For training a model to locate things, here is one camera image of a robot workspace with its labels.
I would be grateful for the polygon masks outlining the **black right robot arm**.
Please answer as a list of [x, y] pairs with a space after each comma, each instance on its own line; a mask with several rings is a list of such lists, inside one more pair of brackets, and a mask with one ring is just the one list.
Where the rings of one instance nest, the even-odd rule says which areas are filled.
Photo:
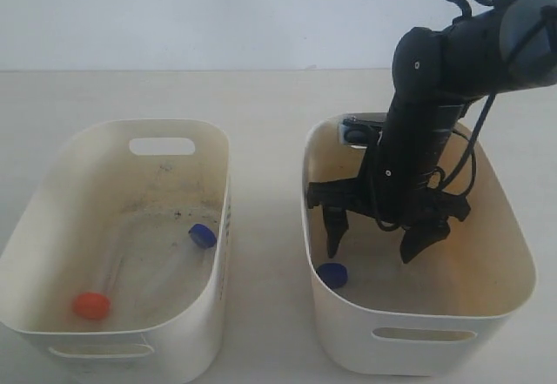
[[395, 92], [383, 121], [341, 123], [341, 139], [365, 148], [358, 174], [308, 186], [308, 206], [323, 212], [329, 257], [348, 230], [349, 212], [385, 232], [403, 229], [404, 262], [445, 239], [450, 218], [468, 216], [466, 193], [446, 191], [452, 175], [435, 187], [430, 179], [472, 103], [555, 84], [556, 0], [497, 5], [442, 31], [413, 28], [399, 41], [392, 74]]

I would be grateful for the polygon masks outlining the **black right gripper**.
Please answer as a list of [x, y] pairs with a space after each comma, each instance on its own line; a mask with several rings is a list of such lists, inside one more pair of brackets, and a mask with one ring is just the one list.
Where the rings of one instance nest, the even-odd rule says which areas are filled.
[[329, 258], [336, 256], [349, 229], [347, 212], [374, 219], [382, 230], [409, 228], [399, 247], [402, 262], [408, 264], [429, 246], [447, 238], [451, 232], [446, 221], [449, 217], [463, 221], [471, 211], [463, 194], [427, 186], [405, 194], [391, 178], [381, 178], [373, 165], [373, 159], [366, 157], [356, 177], [311, 182], [307, 187], [307, 207], [322, 208]]

